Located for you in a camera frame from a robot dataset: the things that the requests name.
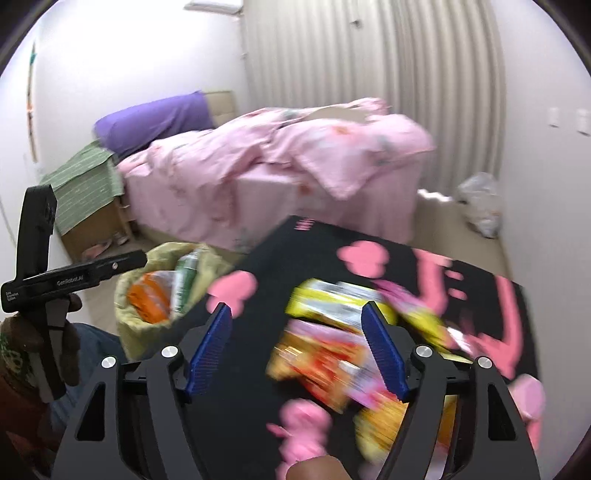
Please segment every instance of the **metal screw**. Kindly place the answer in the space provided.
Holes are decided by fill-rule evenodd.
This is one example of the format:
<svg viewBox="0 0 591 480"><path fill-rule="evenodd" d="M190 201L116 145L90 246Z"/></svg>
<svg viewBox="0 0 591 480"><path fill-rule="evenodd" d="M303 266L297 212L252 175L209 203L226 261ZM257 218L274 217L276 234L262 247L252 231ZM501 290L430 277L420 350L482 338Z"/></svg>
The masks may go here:
<svg viewBox="0 0 591 480"><path fill-rule="evenodd" d="M174 345L165 346L161 353L165 358L172 358L177 355L178 348L176 348Z"/></svg>
<svg viewBox="0 0 591 480"><path fill-rule="evenodd" d="M100 363L102 368L111 368L114 367L117 363L117 359L114 356L106 356L103 358L103 361Z"/></svg>
<svg viewBox="0 0 591 480"><path fill-rule="evenodd" d="M433 350L429 348L427 345L419 345L416 349L416 353L418 356L422 356L423 358L429 358L433 354Z"/></svg>
<svg viewBox="0 0 591 480"><path fill-rule="evenodd" d="M478 359L478 365L480 365L482 368L490 368L492 367L492 360L490 358L487 358L485 356L481 356Z"/></svg>

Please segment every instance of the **white curtain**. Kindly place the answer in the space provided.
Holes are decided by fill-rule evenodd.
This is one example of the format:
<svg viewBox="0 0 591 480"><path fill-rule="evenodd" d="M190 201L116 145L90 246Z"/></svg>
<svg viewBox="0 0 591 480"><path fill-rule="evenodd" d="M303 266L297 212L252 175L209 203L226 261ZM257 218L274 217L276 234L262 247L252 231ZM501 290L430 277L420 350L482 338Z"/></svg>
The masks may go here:
<svg viewBox="0 0 591 480"><path fill-rule="evenodd" d="M431 132L423 187L497 174L505 76L489 0L245 0L258 106L386 99Z"/></svg>

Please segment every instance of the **blue jeans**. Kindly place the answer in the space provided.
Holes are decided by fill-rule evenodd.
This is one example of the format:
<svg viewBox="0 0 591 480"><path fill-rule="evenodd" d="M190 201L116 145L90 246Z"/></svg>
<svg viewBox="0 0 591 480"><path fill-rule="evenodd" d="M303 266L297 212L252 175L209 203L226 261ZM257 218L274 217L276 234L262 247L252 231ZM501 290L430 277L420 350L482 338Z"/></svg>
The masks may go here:
<svg viewBox="0 0 591 480"><path fill-rule="evenodd" d="M80 338L80 383L76 387L67 385L66 395L50 404L51 426L56 433L65 431L86 383L104 357L114 356L119 362L127 363L119 337L85 323L72 325Z"/></svg>

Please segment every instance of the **green striped towel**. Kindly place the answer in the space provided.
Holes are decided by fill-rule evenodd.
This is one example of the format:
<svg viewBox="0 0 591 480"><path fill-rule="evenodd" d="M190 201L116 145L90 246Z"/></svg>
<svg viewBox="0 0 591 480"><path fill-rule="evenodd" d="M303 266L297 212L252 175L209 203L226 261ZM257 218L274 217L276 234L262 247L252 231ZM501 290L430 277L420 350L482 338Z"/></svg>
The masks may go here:
<svg viewBox="0 0 591 480"><path fill-rule="evenodd" d="M50 184L56 194L56 228L62 235L114 197L123 195L123 181L114 158L115 153L94 141L43 177L41 184Z"/></svg>

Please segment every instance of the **white wall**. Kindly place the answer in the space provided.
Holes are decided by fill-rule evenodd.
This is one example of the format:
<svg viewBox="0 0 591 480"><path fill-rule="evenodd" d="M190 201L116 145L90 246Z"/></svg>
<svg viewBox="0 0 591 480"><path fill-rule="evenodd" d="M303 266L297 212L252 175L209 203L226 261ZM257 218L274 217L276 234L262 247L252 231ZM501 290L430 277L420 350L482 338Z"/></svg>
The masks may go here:
<svg viewBox="0 0 591 480"><path fill-rule="evenodd" d="M38 183L38 174L31 159L27 130L27 79L36 25L22 41L0 76L0 284L15 275L16 248L22 200L28 187ZM51 237L49 268L70 264L57 235ZM71 314L71 320L87 322L87 311Z"/></svg>
<svg viewBox="0 0 591 480"><path fill-rule="evenodd" d="M45 171L117 110L195 90L232 90L250 109L239 21L185 0L61 0L43 18L35 83Z"/></svg>
<svg viewBox="0 0 591 480"><path fill-rule="evenodd" d="M525 286L548 396L538 457L552 478L591 424L591 78L567 38L532 0L491 0L501 31L507 119L501 171L503 242ZM547 125L560 108L561 126Z"/></svg>

